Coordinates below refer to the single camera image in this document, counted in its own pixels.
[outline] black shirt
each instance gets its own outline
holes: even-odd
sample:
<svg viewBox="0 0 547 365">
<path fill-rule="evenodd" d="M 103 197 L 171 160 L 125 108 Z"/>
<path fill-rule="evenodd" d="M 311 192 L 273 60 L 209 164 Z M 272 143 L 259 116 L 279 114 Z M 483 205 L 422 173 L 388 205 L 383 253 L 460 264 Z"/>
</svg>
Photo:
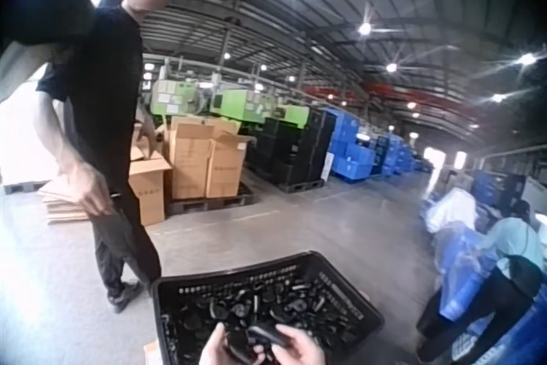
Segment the black shirt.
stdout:
<svg viewBox="0 0 547 365">
<path fill-rule="evenodd" d="M 128 179 L 138 86 L 143 71 L 138 23 L 122 8 L 97 9 L 72 57 L 50 64 L 37 90 L 65 102 L 65 133 L 111 188 Z"/>
</svg>

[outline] man in black shirt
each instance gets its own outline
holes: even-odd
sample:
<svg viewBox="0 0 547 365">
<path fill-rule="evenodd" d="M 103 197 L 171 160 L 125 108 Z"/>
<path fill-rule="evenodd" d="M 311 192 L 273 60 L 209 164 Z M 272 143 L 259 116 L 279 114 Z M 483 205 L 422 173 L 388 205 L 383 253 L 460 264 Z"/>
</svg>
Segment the man in black shirt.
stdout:
<svg viewBox="0 0 547 365">
<path fill-rule="evenodd" d="M 63 64 L 52 64 L 37 87 L 34 123 L 46 149 L 66 174 L 74 198 L 90 216 L 99 273 L 115 312 L 121 312 L 161 275 L 156 248 L 140 223 L 138 199 L 128 184 L 136 112 L 150 153 L 154 126 L 138 105 L 143 70 L 139 25 L 169 0 L 123 0 L 97 9 L 89 36 Z M 52 101 L 64 102 L 64 132 Z M 121 282 L 124 263 L 139 282 Z"/>
</svg>

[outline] metal roof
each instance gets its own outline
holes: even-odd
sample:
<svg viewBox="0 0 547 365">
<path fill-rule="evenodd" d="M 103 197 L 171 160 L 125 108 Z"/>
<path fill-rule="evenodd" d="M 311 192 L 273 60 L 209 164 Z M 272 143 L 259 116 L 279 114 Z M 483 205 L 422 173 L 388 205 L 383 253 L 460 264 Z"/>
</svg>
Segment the metal roof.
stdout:
<svg viewBox="0 0 547 365">
<path fill-rule="evenodd" d="M 368 36 L 357 30 L 364 21 Z M 173 0 L 146 19 L 143 38 L 149 52 L 215 62 L 231 29 L 228 67 L 267 64 L 268 76 L 282 80 L 306 60 L 305 85 L 349 76 L 364 97 L 373 84 L 412 89 L 423 96 L 418 119 L 405 97 L 381 96 L 396 118 L 481 146 L 518 127 L 521 115 L 519 103 L 489 97 L 537 93 L 538 69 L 511 63 L 541 51 L 540 23 L 529 0 Z M 398 70 L 389 74 L 391 62 Z"/>
</svg>

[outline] gray floor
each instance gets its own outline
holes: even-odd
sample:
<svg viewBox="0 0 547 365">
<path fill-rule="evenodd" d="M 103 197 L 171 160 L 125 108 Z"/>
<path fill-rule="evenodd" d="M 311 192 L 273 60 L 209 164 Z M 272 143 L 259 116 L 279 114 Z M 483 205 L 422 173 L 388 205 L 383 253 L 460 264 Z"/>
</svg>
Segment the gray floor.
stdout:
<svg viewBox="0 0 547 365">
<path fill-rule="evenodd" d="M 252 206 L 170 218 L 149 228 L 165 275 L 236 268 L 317 250 L 385 316 L 353 363 L 408 362 L 435 274 L 418 208 L 426 174 L 285 195 L 252 175 Z M 151 301 L 106 304 L 88 223 L 49 227 L 34 194 L 0 197 L 0 363 L 142 364 L 156 339 Z"/>
</svg>

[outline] person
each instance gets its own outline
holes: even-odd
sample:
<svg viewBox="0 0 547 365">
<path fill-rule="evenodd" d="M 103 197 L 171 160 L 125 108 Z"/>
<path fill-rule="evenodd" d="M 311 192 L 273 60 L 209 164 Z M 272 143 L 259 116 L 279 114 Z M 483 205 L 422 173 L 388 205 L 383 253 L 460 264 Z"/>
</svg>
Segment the person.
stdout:
<svg viewBox="0 0 547 365">
<path fill-rule="evenodd" d="M 66 175 L 73 199 L 90 217 L 98 270 L 116 313 L 162 272 L 128 178 L 136 114 L 150 153 L 156 146 L 153 122 L 138 104 L 139 28 L 148 12 L 168 2 L 123 0 L 118 7 L 97 9 L 89 35 L 64 63 L 50 64 L 35 93 L 35 129 Z M 64 102 L 64 131 L 53 100 Z M 138 282 L 121 281 L 125 263 Z"/>
<path fill-rule="evenodd" d="M 325 365 L 323 350 L 308 334 L 286 325 L 278 325 L 276 328 L 291 340 L 288 350 L 278 345 L 272 345 L 273 355 L 280 365 Z M 203 348 L 199 365 L 231 365 L 232 360 L 227 354 L 225 344 L 226 329 L 224 324 L 219 323 Z M 263 347 L 255 346 L 254 351 L 257 354 L 255 365 L 264 362 L 266 357 Z"/>
<path fill-rule="evenodd" d="M 532 307 L 543 280 L 543 256 L 539 236 L 530 227 L 529 203 L 519 200 L 512 215 L 491 229 L 480 248 L 491 247 L 499 256 L 496 267 L 463 315 L 418 348 L 423 362 L 441 356 L 473 322 L 494 314 L 472 349 L 453 363 L 477 362 Z M 440 299 L 438 294 L 433 298 Z"/>
</svg>

